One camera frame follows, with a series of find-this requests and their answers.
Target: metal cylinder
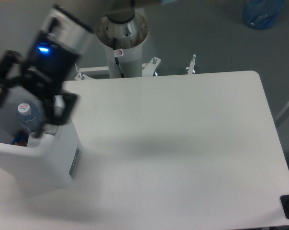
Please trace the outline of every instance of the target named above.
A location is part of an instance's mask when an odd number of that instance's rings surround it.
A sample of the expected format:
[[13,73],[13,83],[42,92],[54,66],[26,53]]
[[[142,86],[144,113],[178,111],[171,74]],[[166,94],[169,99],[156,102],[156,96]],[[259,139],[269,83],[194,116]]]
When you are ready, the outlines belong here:
[[148,33],[147,21],[137,13],[127,23],[114,23],[108,17],[102,18],[96,26],[96,35],[105,48],[110,78],[122,77],[115,61],[116,49],[123,49],[124,55],[117,58],[124,76],[142,76],[143,43]]

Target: metal bracket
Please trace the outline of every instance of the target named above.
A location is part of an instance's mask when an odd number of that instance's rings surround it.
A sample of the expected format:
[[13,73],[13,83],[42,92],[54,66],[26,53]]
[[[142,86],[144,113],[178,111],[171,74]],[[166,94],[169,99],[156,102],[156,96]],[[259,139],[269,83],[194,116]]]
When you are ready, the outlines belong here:
[[274,124],[276,128],[279,127],[287,119],[288,116],[289,116],[289,101],[275,117]]
[[[153,57],[149,63],[144,63],[142,65],[143,68],[143,77],[152,77],[157,76],[156,68],[161,63],[161,59],[157,57]],[[102,67],[91,67],[91,68],[76,68],[77,69],[77,76],[74,78],[75,80],[81,81],[81,80],[94,80],[94,78],[91,78],[88,75],[103,75],[108,74],[109,69],[108,66],[102,66]]]

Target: white container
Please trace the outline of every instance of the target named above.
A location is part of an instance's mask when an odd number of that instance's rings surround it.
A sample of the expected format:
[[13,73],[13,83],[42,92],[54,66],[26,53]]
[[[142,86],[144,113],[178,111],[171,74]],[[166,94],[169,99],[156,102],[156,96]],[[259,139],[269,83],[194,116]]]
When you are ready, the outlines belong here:
[[26,90],[16,87],[0,108],[0,167],[17,180],[68,186],[81,148],[72,121],[39,139],[30,136],[28,147],[11,145],[21,130],[16,108],[20,101],[29,99],[35,101]]

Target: metal frame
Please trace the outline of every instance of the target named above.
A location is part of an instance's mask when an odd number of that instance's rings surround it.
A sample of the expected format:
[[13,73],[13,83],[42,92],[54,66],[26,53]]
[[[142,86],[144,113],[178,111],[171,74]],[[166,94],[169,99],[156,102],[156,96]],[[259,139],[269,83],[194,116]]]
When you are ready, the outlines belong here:
[[289,116],[289,101],[275,117],[274,124],[276,128],[279,127],[287,119],[288,116]]

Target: water bottle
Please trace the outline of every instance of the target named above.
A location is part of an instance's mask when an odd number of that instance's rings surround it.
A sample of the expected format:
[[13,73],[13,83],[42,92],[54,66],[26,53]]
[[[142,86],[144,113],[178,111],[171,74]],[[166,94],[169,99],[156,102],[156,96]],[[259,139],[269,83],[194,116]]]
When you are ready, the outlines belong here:
[[285,0],[247,0],[243,11],[244,22],[255,29],[267,29],[278,18]]
[[27,134],[36,132],[43,123],[43,115],[30,101],[18,105],[16,117]]

